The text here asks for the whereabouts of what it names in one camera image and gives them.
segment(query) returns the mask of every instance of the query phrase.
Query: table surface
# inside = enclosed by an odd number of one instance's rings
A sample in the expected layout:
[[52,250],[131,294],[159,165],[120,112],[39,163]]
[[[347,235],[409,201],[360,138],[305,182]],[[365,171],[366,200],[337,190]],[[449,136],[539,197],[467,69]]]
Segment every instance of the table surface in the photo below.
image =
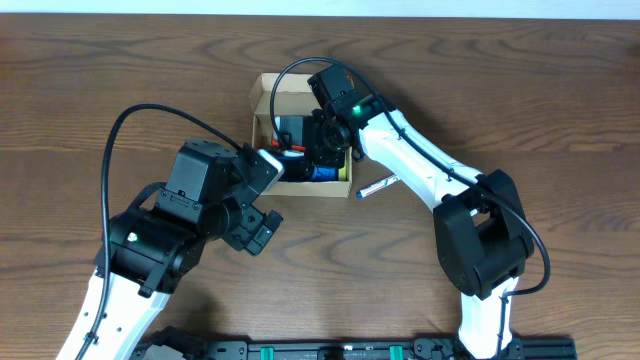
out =
[[[552,259],[513,302],[521,335],[568,335],[580,358],[640,353],[638,22],[216,16],[0,16],[0,358],[50,359],[84,299],[100,241],[99,170],[125,108],[170,105],[250,142],[261,72],[331,56],[365,73],[458,160],[515,180]],[[302,72],[314,72],[307,66]],[[165,181],[199,128],[134,115],[110,203]],[[151,326],[253,340],[455,333],[459,294],[428,209],[354,168],[349,199],[262,197],[285,218],[256,258],[205,248]],[[542,275],[536,252],[520,287]]]

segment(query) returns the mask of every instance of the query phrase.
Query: white marker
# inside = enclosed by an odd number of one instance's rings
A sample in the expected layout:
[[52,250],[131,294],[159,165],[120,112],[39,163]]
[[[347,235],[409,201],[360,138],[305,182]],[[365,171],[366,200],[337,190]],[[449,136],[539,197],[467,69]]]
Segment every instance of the white marker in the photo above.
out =
[[360,189],[360,191],[358,191],[356,196],[358,197],[358,199],[362,199],[363,197],[369,196],[378,190],[382,190],[386,188],[387,186],[393,184],[398,180],[400,180],[400,178],[397,175],[391,175],[388,178],[384,178],[378,182],[375,182],[367,187]]

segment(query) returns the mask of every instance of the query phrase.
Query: white wall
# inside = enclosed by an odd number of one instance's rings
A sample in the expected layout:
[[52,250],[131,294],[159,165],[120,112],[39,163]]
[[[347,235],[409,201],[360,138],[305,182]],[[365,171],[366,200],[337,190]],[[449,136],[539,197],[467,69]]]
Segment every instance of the white wall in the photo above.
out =
[[640,20],[640,0],[0,0],[0,12]]

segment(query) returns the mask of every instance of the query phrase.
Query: green button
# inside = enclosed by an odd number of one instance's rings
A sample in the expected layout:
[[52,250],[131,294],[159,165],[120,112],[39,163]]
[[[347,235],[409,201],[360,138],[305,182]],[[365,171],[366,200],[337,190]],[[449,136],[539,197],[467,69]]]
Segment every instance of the green button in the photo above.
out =
[[260,360],[273,360],[275,358],[273,348],[261,348]]
[[404,355],[402,354],[402,346],[390,346],[389,352],[391,353],[391,360],[404,360]]

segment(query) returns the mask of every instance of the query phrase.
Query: open box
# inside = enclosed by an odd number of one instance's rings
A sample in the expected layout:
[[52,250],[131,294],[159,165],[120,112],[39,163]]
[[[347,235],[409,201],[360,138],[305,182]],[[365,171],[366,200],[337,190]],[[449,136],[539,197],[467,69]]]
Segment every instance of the open box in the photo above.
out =
[[[271,147],[273,126],[269,116],[269,99],[273,83],[279,74],[261,74],[249,93],[251,109],[253,110],[253,135],[251,146],[254,149],[268,149]],[[278,85],[275,100],[275,115],[310,115],[313,109],[318,109],[318,101],[313,96],[307,79],[311,75],[287,74]],[[284,182],[279,181],[262,195],[285,196],[324,196],[349,197],[351,190],[351,149],[347,152],[345,161],[346,181],[326,182]]]

